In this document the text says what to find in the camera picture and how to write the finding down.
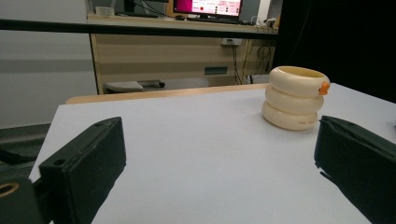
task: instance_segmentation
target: white wall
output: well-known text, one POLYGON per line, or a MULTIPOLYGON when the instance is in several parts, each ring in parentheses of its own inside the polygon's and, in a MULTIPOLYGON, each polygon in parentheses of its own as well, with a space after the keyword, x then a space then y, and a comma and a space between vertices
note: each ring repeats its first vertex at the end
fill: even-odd
POLYGON ((271 0, 261 0, 258 17, 261 21, 265 21, 268 16, 268 9, 270 8, 271 0))
MULTIPOLYGON (((84 0, 2 0, 0 19, 86 23, 84 0)), ((0 30, 0 129, 50 123, 58 105, 96 94, 88 35, 0 30)))
POLYGON ((271 0, 267 18, 277 18, 282 12, 283 0, 271 0))

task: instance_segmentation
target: gripper screw hole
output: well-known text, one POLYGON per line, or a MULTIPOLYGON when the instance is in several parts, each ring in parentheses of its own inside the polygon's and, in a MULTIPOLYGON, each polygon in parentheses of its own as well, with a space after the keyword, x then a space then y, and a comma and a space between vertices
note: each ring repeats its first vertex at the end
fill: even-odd
POLYGON ((3 185, 0 185, 0 198, 7 196, 8 194, 14 192, 17 190, 17 188, 20 186, 18 183, 6 183, 3 185))
POLYGON ((66 160, 64 160, 64 159, 60 159, 60 160, 55 161, 53 164, 54 165, 62 165, 62 164, 64 164, 65 161, 66 160))

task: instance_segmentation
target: monitor screen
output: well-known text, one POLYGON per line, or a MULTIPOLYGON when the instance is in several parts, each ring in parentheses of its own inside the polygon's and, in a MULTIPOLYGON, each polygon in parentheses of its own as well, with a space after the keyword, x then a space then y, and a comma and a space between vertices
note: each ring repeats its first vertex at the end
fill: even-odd
POLYGON ((174 0, 174 12, 239 18, 242 0, 174 0))

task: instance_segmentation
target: ring stack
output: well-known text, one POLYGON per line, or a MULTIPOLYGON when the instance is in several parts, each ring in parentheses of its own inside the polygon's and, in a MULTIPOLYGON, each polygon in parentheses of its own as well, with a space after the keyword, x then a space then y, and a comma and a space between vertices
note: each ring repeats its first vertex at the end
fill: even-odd
POLYGON ((312 128, 323 107, 330 80, 322 73, 296 66, 279 66, 269 74, 262 115, 278 127, 302 131, 312 128))

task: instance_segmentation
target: black bracket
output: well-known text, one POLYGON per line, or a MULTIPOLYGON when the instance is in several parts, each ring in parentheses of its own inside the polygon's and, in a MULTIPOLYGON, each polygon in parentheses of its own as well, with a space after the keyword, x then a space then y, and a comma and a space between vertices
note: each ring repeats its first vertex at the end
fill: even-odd
POLYGON ((35 183, 0 182, 1 223, 91 223, 125 165, 121 118, 96 122, 43 161, 35 183))

